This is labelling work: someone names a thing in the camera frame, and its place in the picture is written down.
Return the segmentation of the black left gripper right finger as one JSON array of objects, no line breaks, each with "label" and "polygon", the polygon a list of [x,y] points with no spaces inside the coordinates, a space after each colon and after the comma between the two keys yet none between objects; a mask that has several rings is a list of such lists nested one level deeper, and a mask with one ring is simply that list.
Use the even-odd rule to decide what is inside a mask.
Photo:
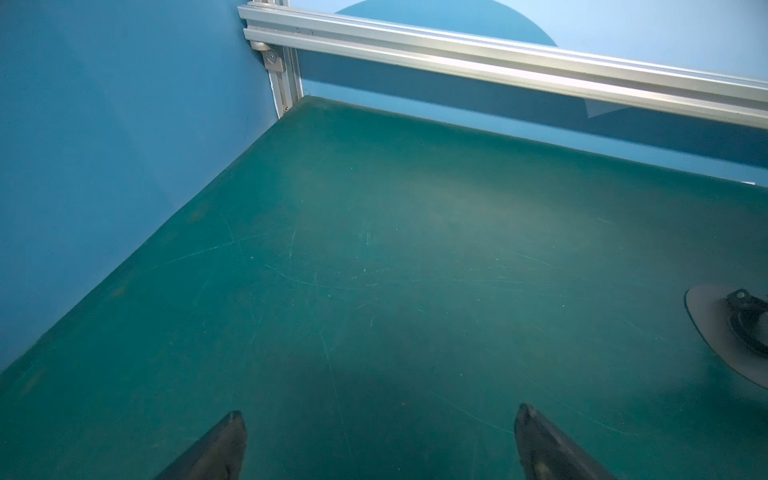
[{"label": "black left gripper right finger", "polygon": [[520,405],[514,434],[521,466],[528,480],[617,479],[530,404]]}]

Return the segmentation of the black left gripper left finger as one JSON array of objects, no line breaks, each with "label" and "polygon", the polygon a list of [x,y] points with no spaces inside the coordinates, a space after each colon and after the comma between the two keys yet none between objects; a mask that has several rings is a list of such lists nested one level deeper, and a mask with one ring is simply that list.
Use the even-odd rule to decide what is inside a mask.
[{"label": "black left gripper left finger", "polygon": [[227,413],[157,476],[157,480],[238,480],[247,448],[243,415]]}]

